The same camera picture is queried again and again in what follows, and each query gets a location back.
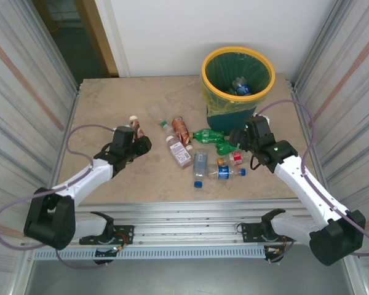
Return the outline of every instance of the marble table surface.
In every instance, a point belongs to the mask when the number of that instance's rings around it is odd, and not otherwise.
[[[266,100],[258,107],[277,100],[291,99],[283,74]],[[152,149],[136,159],[109,182],[93,191],[83,203],[176,202],[194,200],[276,199],[293,198],[294,193],[266,167],[247,170],[247,176],[227,181],[205,180],[202,189],[195,189],[192,167],[180,170],[171,158],[165,143],[166,134],[147,115],[149,101],[160,101],[169,118],[182,116],[189,131],[207,128],[206,104],[200,97],[199,76],[134,77],[86,79],[82,84],[72,128],[83,124],[109,127],[125,125],[137,115],[140,125],[152,141]],[[271,119],[276,140],[289,141],[299,154],[306,150],[303,132],[293,104],[280,104],[265,113]],[[95,155],[113,134],[99,128],[76,132],[69,145],[75,151]],[[209,163],[218,158],[214,144],[193,141],[195,148],[207,148]],[[87,164],[86,159],[65,153],[59,183],[73,176]],[[309,159],[307,166],[314,171]]]

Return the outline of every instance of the green trash can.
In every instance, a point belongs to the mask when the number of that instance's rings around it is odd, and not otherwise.
[[[237,77],[244,77],[251,95],[226,92]],[[245,128],[246,120],[275,82],[272,64],[262,54],[239,46],[223,47],[209,54],[201,69],[201,95],[207,102],[207,121],[211,129],[226,135]]]

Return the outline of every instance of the corrugated metal wall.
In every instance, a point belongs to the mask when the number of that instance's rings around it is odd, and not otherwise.
[[[0,207],[48,186],[76,97],[73,78],[27,0],[0,0]],[[3,212],[0,232],[22,238],[28,204]],[[0,245],[0,294],[18,253]]]
[[[296,91],[315,117],[315,151],[331,193],[359,209],[369,230],[369,0],[340,1],[324,30]],[[369,258],[361,261],[369,277]]]

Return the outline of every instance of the plastic bottle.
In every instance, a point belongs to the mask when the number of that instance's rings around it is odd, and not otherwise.
[[[205,149],[196,150],[192,175],[194,177],[194,187],[202,188],[202,180],[208,175],[208,152]]]
[[[130,117],[130,126],[131,128],[134,129],[134,139],[136,140],[137,138],[141,138],[142,136],[144,136],[145,134],[143,133],[141,127],[140,127],[140,122],[138,121],[138,117],[137,116],[131,116]]]
[[[202,129],[198,132],[190,132],[190,138],[195,138],[200,143],[222,143],[224,141],[224,133],[214,131],[212,129]]]
[[[245,176],[246,169],[229,168],[228,166],[208,165],[208,178],[231,179],[237,176]]]
[[[179,139],[173,136],[168,136],[165,139],[165,142],[167,143],[168,150],[171,152],[173,158],[178,163],[180,168],[185,169],[192,164],[192,158],[189,152],[185,149]]]
[[[159,124],[164,132],[175,134],[171,124],[166,121],[166,115],[159,103],[153,101],[148,105],[148,114],[155,123]]]
[[[230,152],[235,152],[238,150],[237,147],[230,146],[228,140],[222,143],[216,143],[216,148],[218,155],[226,155],[229,154]]]
[[[179,140],[183,143],[185,148],[188,151],[192,150],[189,130],[187,130],[187,127],[186,127],[186,124],[184,123],[183,118],[182,117],[173,118],[171,124]]]
[[[223,158],[217,159],[217,164],[220,166],[232,165],[237,166],[243,163],[250,163],[252,153],[245,151],[230,152]]]
[[[236,91],[236,95],[245,96],[251,95],[250,88],[247,85],[247,81],[243,77],[238,77],[232,82],[232,87]]]

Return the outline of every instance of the yellow rim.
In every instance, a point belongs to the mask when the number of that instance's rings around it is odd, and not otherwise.
[[[207,64],[215,57],[217,57],[218,55],[221,55],[223,53],[229,53],[229,52],[240,52],[240,53],[245,53],[248,55],[251,55],[255,58],[257,58],[260,62],[262,62],[265,67],[268,69],[269,75],[271,77],[271,80],[269,81],[268,86],[261,92],[258,92],[256,94],[253,95],[249,95],[249,96],[236,96],[236,95],[231,95],[231,94],[227,94],[224,93],[220,90],[218,90],[216,87],[214,87],[208,80],[207,78],[207,73],[206,73],[206,67]],[[203,82],[207,85],[207,87],[216,95],[221,96],[227,100],[232,100],[232,101],[252,101],[252,100],[257,100],[259,98],[261,98],[262,96],[264,96],[265,94],[268,93],[268,91],[270,91],[270,89],[272,88],[274,82],[275,82],[275,70],[273,69],[273,66],[271,64],[271,62],[269,60],[266,59],[266,57],[260,53],[258,53],[257,51],[254,51],[252,49],[246,48],[246,47],[241,47],[241,46],[228,46],[228,47],[223,47],[223,48],[219,48],[215,51],[213,51],[211,54],[209,54],[206,59],[204,60],[204,62],[202,63],[202,70],[201,70],[201,76],[202,76],[202,80]]]

